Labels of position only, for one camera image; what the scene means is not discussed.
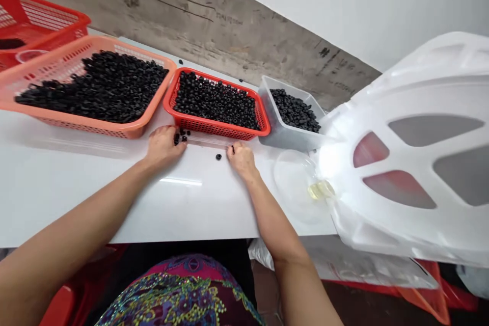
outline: colorful floral fabric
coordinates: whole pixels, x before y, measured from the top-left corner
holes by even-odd
[[[204,255],[174,257],[129,285],[97,326],[264,325],[221,264]]]

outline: plastic bag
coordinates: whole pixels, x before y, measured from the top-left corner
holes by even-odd
[[[338,236],[301,237],[301,242],[323,280],[360,282],[404,288],[437,289],[437,281],[415,260],[356,251]],[[254,239],[248,254],[274,270],[274,261],[263,240]]]

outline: floor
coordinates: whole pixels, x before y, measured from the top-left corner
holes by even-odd
[[[280,296],[275,273],[253,261],[255,293],[258,312],[267,326],[282,326]],[[324,283],[324,288],[345,326],[439,326],[431,314],[408,303],[404,299],[389,295],[364,292],[333,283]],[[487,313],[450,311],[452,326],[487,325]]]

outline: yellow liquid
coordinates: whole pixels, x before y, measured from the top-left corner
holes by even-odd
[[[329,198],[335,195],[335,190],[328,181],[317,181],[307,188],[307,192],[314,200]]]

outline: white styrofoam packaging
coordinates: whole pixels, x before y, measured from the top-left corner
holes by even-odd
[[[317,122],[321,125],[319,133],[286,125],[280,117],[279,110],[277,109],[277,105],[271,95],[270,89],[285,89],[287,94],[302,99],[307,105],[310,104],[311,110],[316,115]],[[260,142],[263,145],[308,152],[320,148],[328,140],[324,135],[326,133],[324,127],[326,124],[326,113],[311,94],[265,75],[262,76],[258,94],[263,100],[271,126],[271,132],[268,136],[259,137]]]
[[[318,152],[356,250],[489,267],[489,38],[428,41],[328,113]]]

